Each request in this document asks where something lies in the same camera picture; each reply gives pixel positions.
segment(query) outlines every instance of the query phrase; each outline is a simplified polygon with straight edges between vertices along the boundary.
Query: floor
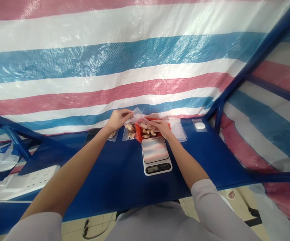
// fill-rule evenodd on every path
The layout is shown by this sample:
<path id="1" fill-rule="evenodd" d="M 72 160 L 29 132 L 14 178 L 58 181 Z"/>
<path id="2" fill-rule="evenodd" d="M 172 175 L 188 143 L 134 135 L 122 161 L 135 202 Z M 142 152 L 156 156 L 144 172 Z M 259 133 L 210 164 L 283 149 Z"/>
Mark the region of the floor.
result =
<path id="1" fill-rule="evenodd" d="M 227 190 L 221 191 L 221 193 L 224 196 L 226 196 L 228 192 L 229 191 L 227 191 Z M 257 209 L 257 207 L 256 207 L 256 203 L 255 203 L 255 200 L 252 196 L 251 191 L 249 190 L 249 188 L 247 186 L 244 186 L 244 187 L 235 188 L 234 192 L 235 192 L 235 198 L 233 200 L 228 199 L 233 210 L 244 221 L 252 219 L 253 216 L 250 215 L 248 208 L 247 208 L 247 204 L 251 208 Z M 181 204 L 182 208 L 184 209 L 186 215 L 198 220 L 192 197 L 186 197 L 186 198 L 180 199 L 180 204 Z M 111 231 L 111 229 L 115 225 L 115 218 L 116 218 L 116 212 L 104 214 L 104 215 L 98 215 L 98 216 L 94 216 L 94 217 L 89 218 L 89 223 L 87 225 L 87 227 L 89 227 L 89 228 L 88 228 L 88 232 L 87 232 L 86 237 L 87 238 L 94 237 L 94 236 L 102 233 L 103 231 L 105 231 L 107 229 L 107 231 L 104 234 L 93 239 L 94 241 L 105 240 L 108 233 Z M 62 224 L 62 227 L 61 227 L 62 240 L 63 241 L 85 240 L 82 237 L 85 222 L 86 222 L 86 218 L 77 219 L 77 220 L 73 220 L 70 222 L 64 222 Z M 262 224 L 254 226 L 254 227 L 252 227 L 252 229 L 263 241 L 269 240 L 269 236 L 266 233 Z M 2 241 L 4 237 L 5 237 L 5 235 L 1 235 L 0 241 Z"/>

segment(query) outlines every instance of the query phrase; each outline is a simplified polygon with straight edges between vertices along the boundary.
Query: white round object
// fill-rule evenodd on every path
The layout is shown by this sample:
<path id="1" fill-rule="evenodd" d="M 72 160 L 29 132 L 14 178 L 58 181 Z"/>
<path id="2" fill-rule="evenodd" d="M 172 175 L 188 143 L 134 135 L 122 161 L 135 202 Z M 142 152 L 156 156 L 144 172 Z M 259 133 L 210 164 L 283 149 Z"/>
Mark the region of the white round object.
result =
<path id="1" fill-rule="evenodd" d="M 196 122 L 196 123 L 194 124 L 194 126 L 195 126 L 195 128 L 198 129 L 198 130 L 202 130 L 202 129 L 205 128 L 205 124 L 202 123 L 202 122 Z"/>

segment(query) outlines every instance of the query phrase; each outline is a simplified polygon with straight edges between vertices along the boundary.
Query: digital kitchen scale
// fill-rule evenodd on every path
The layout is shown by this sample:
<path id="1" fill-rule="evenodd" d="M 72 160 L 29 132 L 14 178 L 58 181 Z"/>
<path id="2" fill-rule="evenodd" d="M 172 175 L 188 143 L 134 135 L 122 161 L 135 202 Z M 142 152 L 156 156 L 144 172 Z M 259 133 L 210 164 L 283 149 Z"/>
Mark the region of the digital kitchen scale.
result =
<path id="1" fill-rule="evenodd" d="M 170 172 L 173 169 L 163 137 L 142 140 L 142 154 L 146 176 Z"/>

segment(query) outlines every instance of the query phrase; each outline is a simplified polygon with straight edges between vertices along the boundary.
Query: white sleeve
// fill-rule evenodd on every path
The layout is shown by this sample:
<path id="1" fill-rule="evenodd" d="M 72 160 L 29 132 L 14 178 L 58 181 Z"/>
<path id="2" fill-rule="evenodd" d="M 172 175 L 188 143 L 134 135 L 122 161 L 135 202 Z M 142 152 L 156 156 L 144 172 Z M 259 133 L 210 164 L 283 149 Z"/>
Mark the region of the white sleeve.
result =
<path id="1" fill-rule="evenodd" d="M 4 241 L 61 241 L 62 217 L 58 213 L 38 213 L 17 223 Z"/>
<path id="2" fill-rule="evenodd" d="M 199 221 L 211 233 L 223 240 L 261 240 L 224 202 L 210 179 L 194 183 L 191 193 Z"/>

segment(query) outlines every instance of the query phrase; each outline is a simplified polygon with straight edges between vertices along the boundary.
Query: electrical outlet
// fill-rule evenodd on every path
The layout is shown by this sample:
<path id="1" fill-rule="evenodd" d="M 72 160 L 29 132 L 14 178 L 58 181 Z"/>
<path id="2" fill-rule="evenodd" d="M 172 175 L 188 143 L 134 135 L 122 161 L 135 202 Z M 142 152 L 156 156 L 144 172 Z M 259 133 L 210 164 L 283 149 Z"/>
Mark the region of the electrical outlet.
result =
<path id="1" fill-rule="evenodd" d="M 43 188 L 60 169 L 55 165 L 23 176 L 12 176 L 6 185 L 0 186 L 0 200 L 9 200 Z"/>

